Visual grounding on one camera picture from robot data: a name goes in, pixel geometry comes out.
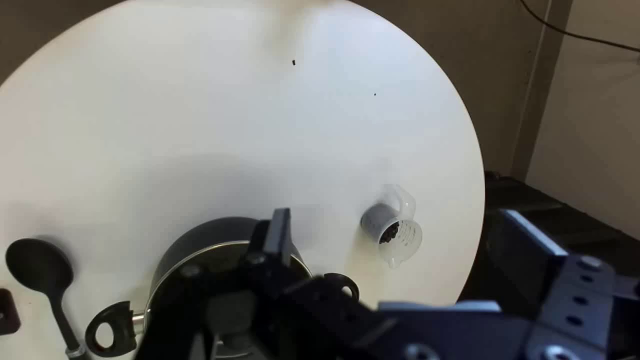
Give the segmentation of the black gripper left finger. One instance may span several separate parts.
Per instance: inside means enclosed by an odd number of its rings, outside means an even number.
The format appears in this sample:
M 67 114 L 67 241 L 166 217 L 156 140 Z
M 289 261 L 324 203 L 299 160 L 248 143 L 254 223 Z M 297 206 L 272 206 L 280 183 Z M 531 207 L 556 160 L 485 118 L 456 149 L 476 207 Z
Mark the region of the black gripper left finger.
M 289 209 L 276 207 L 270 219 L 259 219 L 254 227 L 248 246 L 248 258 L 252 264 L 278 261 L 289 264 L 291 233 L 289 233 Z

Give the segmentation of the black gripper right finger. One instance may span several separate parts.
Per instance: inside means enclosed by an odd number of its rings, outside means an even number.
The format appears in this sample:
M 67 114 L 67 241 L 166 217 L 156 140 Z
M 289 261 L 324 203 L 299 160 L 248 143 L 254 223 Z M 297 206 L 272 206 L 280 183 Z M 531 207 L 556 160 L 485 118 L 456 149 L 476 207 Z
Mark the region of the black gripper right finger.
M 523 213 L 502 207 L 490 241 L 490 258 L 500 274 L 498 292 L 503 305 L 531 313 L 544 299 L 548 278 L 568 252 Z

